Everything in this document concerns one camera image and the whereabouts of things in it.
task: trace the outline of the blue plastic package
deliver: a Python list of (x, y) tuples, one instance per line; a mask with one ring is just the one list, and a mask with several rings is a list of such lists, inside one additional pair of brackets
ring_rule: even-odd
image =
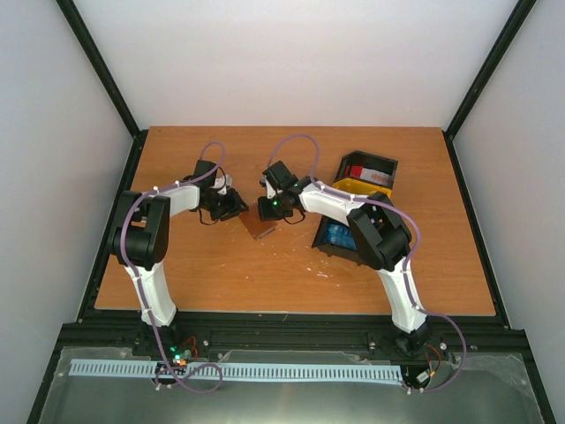
[(357, 246), (355, 246), (355, 241), (353, 241), (349, 227), (341, 225), (340, 223), (331, 223), (328, 225), (324, 242), (357, 251)]

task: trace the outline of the black metal frame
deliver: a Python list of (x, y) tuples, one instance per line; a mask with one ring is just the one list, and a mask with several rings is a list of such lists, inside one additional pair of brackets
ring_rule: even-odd
[[(117, 188), (117, 199), (117, 196), (123, 190), (130, 188), (132, 184), (147, 138), (147, 130), (140, 131), (137, 127), (73, 1), (57, 0), (57, 3), (124, 120), (124, 124), (132, 134), (132, 149)], [(456, 322), (465, 334), (468, 347), (472, 350), (522, 354), (544, 420), (551, 423), (555, 422), (555, 419), (539, 378), (527, 337), (522, 330), (509, 328), (509, 320), (453, 146), (453, 139), (457, 132), (535, 3), (535, 0), (517, 2), (477, 78), (473, 81), (451, 124), (444, 132), (444, 137), (496, 312), (496, 315), (491, 317), (460, 316), (456, 317)], [(75, 323), (64, 324), (61, 329), (28, 423), (39, 421), (41, 409), (63, 347), (128, 346), (133, 349), (134, 353), (158, 357), (153, 334), (148, 330), (148, 326), (141, 322), (139, 311), (112, 311), (94, 308), (109, 259), (105, 241), (115, 206), (116, 200), (96, 255), (92, 275), (88, 280), (78, 320)], [(179, 312), (176, 320), (177, 325), (197, 336), (200, 341), (200, 354), (207, 355), (211, 360), (216, 358), (218, 353), (245, 348), (344, 351), (374, 360), (390, 360), (403, 367), (423, 363), (422, 359), (403, 358), (396, 351), (387, 349), (387, 343), (381, 343), (390, 337), (392, 327), (390, 316)], [(435, 318), (432, 324), (435, 342), (445, 342), (451, 352), (461, 349), (459, 337), (450, 325)], [(167, 344), (169, 333), (163, 332), (162, 337), (163, 342)], [(207, 340), (208, 343), (204, 345), (201, 343), (203, 340)]]

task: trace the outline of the brown tabletop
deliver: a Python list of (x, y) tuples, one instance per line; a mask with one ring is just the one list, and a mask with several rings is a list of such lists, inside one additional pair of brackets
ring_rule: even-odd
[[(132, 189), (164, 186), (191, 174), (202, 147), (220, 140), (227, 148), (222, 167), (251, 204), (264, 195), (258, 181), (273, 147), (293, 133), (318, 139), (316, 177), (328, 183), (352, 150), (396, 159), (392, 201), (422, 232), (412, 269), (424, 306), (446, 314), (494, 315), (440, 128), (153, 127)], [(308, 140), (297, 139), (277, 159), (301, 178), (313, 153)], [(205, 158), (218, 157), (219, 149), (210, 148)], [(319, 223), (313, 214), (298, 225), (281, 222), (275, 233), (256, 241), (238, 218), (205, 226), (195, 213), (174, 216), (164, 262), (173, 301), (185, 311), (389, 314), (374, 271), (311, 248)], [(139, 309), (132, 281), (115, 257), (109, 259), (96, 307)]]

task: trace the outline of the white wall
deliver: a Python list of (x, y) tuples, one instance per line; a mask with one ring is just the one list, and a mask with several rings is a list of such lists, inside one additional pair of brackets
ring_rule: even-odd
[(0, 411), (25, 422), (131, 139), (55, 1), (0, 13)]
[(534, 7), (456, 137), (512, 326), (565, 422), (565, 3)]
[(447, 126), (516, 0), (76, 3), (142, 126)]

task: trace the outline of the robotic arm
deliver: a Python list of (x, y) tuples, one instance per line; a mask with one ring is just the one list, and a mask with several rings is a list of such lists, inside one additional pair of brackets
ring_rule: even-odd
[[(412, 304), (403, 279), (403, 263), (410, 251), (411, 233), (403, 219), (396, 213), (353, 198), (346, 200), (326, 193), (312, 183), (309, 177), (298, 180), (282, 162), (271, 165), (263, 172), (261, 184), (267, 196), (258, 200), (261, 220), (286, 219), (296, 210), (327, 216), (350, 227), (351, 235), (361, 259), (377, 271), (392, 308), (392, 321), (402, 331), (396, 344), (405, 356), (411, 356), (429, 338), (430, 329), (422, 308), (416, 285), (407, 268), (410, 291), (416, 305)], [(368, 197), (375, 201), (392, 202), (384, 193)]]
[[(198, 160), (194, 174), (185, 177), (196, 178), (212, 170), (215, 163)], [(169, 295), (167, 280), (163, 270), (163, 259), (169, 247), (170, 217), (186, 210), (207, 210), (214, 221), (225, 221), (248, 210), (239, 193), (231, 187), (232, 178), (223, 175), (219, 178), (211, 174), (194, 185), (183, 185), (164, 194), (149, 197), (141, 202), (134, 213), (127, 231), (125, 251), (139, 273), (143, 292), (151, 308), (158, 327), (170, 325), (177, 312), (177, 307)], [(141, 193), (125, 191), (117, 203), (114, 221), (110, 227), (109, 251), (117, 256), (120, 264), (125, 265), (120, 254), (120, 234), (125, 217), (132, 204)], [(141, 297), (133, 269), (124, 266), (134, 282), (139, 303)], [(147, 310), (141, 311), (141, 320), (151, 324)]]

